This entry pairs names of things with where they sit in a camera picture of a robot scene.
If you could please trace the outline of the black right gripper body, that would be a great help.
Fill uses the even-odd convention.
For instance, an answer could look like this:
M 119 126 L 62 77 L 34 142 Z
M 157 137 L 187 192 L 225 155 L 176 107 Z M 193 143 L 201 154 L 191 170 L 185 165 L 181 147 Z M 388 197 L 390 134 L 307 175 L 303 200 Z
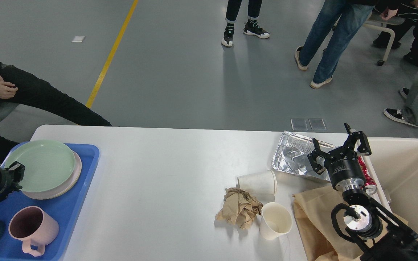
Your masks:
M 329 155 L 330 158 L 325 159 L 325 168 L 335 190 L 347 191 L 364 186 L 365 176 L 352 148 L 340 146 L 330 151 Z

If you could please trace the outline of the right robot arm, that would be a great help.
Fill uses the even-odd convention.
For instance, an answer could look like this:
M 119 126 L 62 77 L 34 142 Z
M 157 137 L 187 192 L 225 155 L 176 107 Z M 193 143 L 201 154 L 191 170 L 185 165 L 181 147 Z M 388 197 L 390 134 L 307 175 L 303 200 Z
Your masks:
M 358 156 L 372 153 L 367 136 L 344 126 L 348 137 L 342 146 L 324 152 L 314 138 L 307 156 L 314 172 L 327 171 L 332 187 L 342 192 L 345 203 L 332 210 L 333 228 L 358 245 L 362 261 L 418 261 L 418 234 L 365 192 Z

